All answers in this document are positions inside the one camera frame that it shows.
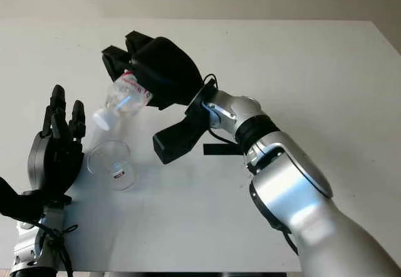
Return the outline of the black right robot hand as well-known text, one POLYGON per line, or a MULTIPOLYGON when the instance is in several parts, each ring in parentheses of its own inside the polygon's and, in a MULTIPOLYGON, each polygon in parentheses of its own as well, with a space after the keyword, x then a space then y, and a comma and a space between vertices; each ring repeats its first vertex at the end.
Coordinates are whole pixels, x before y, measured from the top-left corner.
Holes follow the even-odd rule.
POLYGON ((201 74, 189 57, 171 40, 152 38, 137 31, 125 36, 126 50, 109 46, 102 60, 115 81, 126 70, 152 95, 149 107, 163 110, 171 105, 189 105, 203 87, 201 74))

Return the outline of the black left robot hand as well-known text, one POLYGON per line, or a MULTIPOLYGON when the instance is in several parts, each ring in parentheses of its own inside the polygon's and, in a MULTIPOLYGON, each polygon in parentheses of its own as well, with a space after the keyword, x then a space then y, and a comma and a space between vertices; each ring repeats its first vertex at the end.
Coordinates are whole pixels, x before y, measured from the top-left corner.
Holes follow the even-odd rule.
POLYGON ((65 90, 53 88, 46 107, 42 129, 34 138, 28 156, 31 187, 44 196, 62 196, 78 177, 84 152, 81 143, 86 133, 84 104, 76 100, 71 120, 66 121, 65 90))

